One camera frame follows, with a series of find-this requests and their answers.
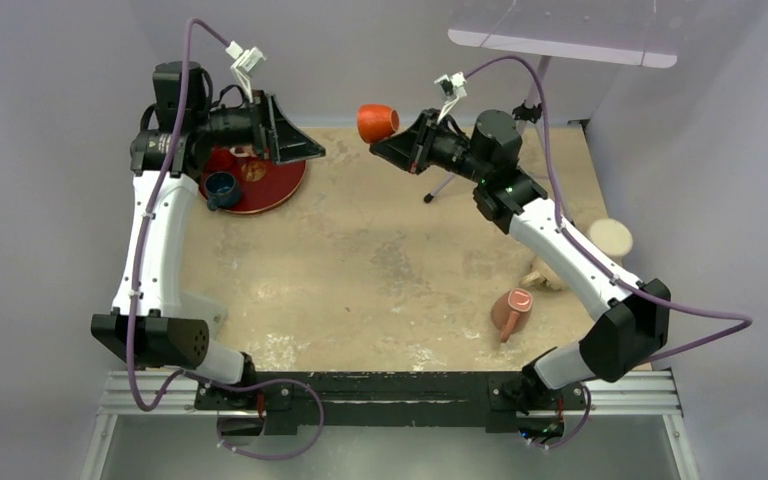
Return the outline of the small orange mug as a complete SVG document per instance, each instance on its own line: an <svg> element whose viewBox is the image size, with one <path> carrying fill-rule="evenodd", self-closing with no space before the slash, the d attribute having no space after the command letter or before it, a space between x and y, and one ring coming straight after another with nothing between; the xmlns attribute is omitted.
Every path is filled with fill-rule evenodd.
<svg viewBox="0 0 768 480"><path fill-rule="evenodd" d="M364 104L357 111L356 126L360 139L371 145L394 135L399 130L400 117L387 105Z"/></svg>

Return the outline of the white pinkish mug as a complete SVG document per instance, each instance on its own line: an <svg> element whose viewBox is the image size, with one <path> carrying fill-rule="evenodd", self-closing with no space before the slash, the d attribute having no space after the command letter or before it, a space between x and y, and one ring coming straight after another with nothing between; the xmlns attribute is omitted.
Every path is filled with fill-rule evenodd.
<svg viewBox="0 0 768 480"><path fill-rule="evenodd" d="M237 158L259 158L260 155L248 146L237 146L230 149L230 152Z"/></svg>

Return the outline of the dark blue mug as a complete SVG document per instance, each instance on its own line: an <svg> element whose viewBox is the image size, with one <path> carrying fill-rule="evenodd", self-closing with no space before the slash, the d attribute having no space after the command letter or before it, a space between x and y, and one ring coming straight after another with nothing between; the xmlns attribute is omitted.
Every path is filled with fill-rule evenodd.
<svg viewBox="0 0 768 480"><path fill-rule="evenodd" d="M204 182L204 189L207 208L210 211L230 210L242 198L241 185L236 177L227 171L210 174Z"/></svg>

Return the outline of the beige mug sideways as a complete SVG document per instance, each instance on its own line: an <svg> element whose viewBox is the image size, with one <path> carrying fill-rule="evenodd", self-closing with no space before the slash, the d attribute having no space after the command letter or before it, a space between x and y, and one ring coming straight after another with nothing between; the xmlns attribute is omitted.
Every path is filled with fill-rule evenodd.
<svg viewBox="0 0 768 480"><path fill-rule="evenodd" d="M560 276L539 257L532 260L530 271L519 281L519 286L524 289L539 287L552 291L563 291L568 288Z"/></svg>

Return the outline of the glossy red mug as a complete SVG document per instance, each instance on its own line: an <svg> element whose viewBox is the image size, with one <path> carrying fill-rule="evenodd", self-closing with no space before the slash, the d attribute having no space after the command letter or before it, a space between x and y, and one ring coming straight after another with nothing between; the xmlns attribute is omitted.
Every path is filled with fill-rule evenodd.
<svg viewBox="0 0 768 480"><path fill-rule="evenodd" d="M225 172L240 180L244 160L245 158L238 156L233 149L215 148L206 164L205 175Z"/></svg>

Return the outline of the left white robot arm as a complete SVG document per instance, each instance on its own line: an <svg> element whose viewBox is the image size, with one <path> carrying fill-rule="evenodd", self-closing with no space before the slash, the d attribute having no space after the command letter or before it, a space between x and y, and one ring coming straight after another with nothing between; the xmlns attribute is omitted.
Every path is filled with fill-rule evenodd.
<svg viewBox="0 0 768 480"><path fill-rule="evenodd" d="M275 97L251 86L249 66L234 65L242 102L213 99L210 75L198 63L162 63L152 75L155 100L131 142L134 216L128 258L108 313L91 334L132 369L180 368L220 383L232 408L257 399L250 357L216 341L228 310L180 287L184 236L205 169L217 147L250 146L274 164L303 162L324 148L286 119Z"/></svg>

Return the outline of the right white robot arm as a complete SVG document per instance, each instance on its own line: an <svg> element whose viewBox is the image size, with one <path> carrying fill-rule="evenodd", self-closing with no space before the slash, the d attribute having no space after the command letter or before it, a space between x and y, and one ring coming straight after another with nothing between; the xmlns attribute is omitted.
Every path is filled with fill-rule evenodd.
<svg viewBox="0 0 768 480"><path fill-rule="evenodd" d="M511 113L485 110L466 134L445 109L423 110L406 129L388 106L365 104L356 116L371 154L410 174L435 166L474 182L483 217L545 261L593 319L581 340L522 368L520 400L544 407L571 384L615 382L664 347L671 293L660 280L643 282L625 270L564 217L560 190L547 192L518 165L517 122Z"/></svg>

